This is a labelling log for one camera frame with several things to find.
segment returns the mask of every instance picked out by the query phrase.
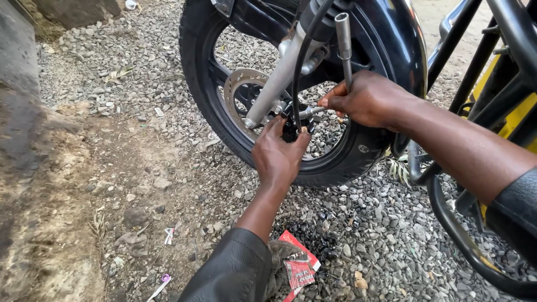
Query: t-handle socket wrench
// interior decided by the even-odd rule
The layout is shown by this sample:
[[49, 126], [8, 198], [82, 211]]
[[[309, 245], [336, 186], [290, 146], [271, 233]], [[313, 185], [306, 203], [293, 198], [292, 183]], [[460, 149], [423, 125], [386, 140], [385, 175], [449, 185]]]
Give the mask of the t-handle socket wrench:
[[[349, 22], [349, 14], [342, 12], [334, 19], [336, 22], [337, 41], [339, 44], [339, 58], [343, 62], [343, 75], [345, 76], [345, 86], [347, 88], [347, 94], [351, 93], [352, 86], [352, 46], [351, 46], [351, 24]], [[319, 112], [328, 110], [325, 107], [316, 107], [313, 109], [307, 109], [299, 113], [300, 118], [308, 118]]]

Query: black leather sleeve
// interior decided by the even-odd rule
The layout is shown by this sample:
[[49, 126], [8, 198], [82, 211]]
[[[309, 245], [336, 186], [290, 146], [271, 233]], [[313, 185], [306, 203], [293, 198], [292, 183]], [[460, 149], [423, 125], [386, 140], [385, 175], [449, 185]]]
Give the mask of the black leather sleeve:
[[537, 265], [537, 169], [507, 186], [485, 213], [487, 226]]
[[271, 257], [256, 234], [232, 228], [190, 279], [178, 301], [262, 301], [271, 273]]

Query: left hand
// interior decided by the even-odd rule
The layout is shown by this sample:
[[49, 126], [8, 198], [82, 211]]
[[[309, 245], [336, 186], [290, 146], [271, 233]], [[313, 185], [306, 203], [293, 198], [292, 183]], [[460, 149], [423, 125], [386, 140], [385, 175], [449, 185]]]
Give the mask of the left hand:
[[286, 119], [277, 116], [263, 127], [253, 146], [252, 157], [261, 186], [287, 192], [299, 173], [311, 134], [303, 127], [295, 142], [286, 143], [281, 139], [285, 122]]

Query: brake disc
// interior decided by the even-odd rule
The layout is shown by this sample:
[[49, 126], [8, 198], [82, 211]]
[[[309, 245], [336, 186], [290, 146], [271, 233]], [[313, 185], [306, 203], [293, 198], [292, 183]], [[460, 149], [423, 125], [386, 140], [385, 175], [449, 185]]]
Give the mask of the brake disc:
[[[242, 68], [232, 72], [224, 84], [224, 103], [226, 108], [234, 120], [235, 124], [246, 134], [252, 141], [255, 141], [258, 134], [252, 129], [246, 128], [244, 125], [243, 117], [241, 117], [235, 110], [235, 92], [241, 85], [255, 84], [261, 87], [265, 86], [265, 83], [269, 80], [269, 76], [262, 73], [259, 70], [251, 68]], [[289, 94], [284, 91], [282, 97], [290, 98]], [[267, 123], [269, 119], [266, 117], [263, 124]]]

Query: dirt ground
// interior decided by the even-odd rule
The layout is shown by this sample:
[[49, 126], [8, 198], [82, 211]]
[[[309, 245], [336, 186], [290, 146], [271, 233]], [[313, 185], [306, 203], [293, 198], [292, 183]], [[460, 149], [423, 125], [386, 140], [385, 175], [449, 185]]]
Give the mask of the dirt ground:
[[[440, 19], [456, 3], [413, 2], [429, 53], [439, 38]], [[482, 6], [450, 59], [448, 73], [464, 72], [471, 59], [491, 17], [486, 2]], [[129, 117], [91, 118], [87, 110], [84, 102], [60, 106], [57, 112], [45, 109], [35, 146], [43, 156], [40, 168], [32, 177], [0, 176], [2, 301], [123, 301], [129, 292], [145, 301], [151, 293], [139, 287], [148, 282], [144, 271], [173, 275], [176, 281], [166, 291], [180, 292], [199, 267], [198, 259], [208, 256], [204, 247], [219, 238], [207, 240], [191, 230], [199, 229], [201, 220], [217, 218], [203, 213], [204, 198], [197, 195], [216, 184], [197, 173], [217, 172], [221, 166], [200, 161], [196, 148], [177, 148], [150, 127], [134, 126]], [[215, 156], [229, 157], [226, 168], [232, 172], [244, 165], [230, 154]], [[161, 184], [163, 179], [171, 183]], [[210, 196], [213, 205], [226, 202], [226, 189], [222, 196]], [[138, 252], [156, 251], [151, 253], [156, 257], [131, 257], [125, 245], [105, 253], [129, 231], [123, 213], [134, 207], [152, 218], [147, 228], [134, 228], [139, 237], [150, 238]], [[171, 248], [163, 245], [167, 227], [176, 229]], [[169, 262], [175, 268], [164, 271]], [[120, 276], [115, 283], [108, 277], [112, 273]]]

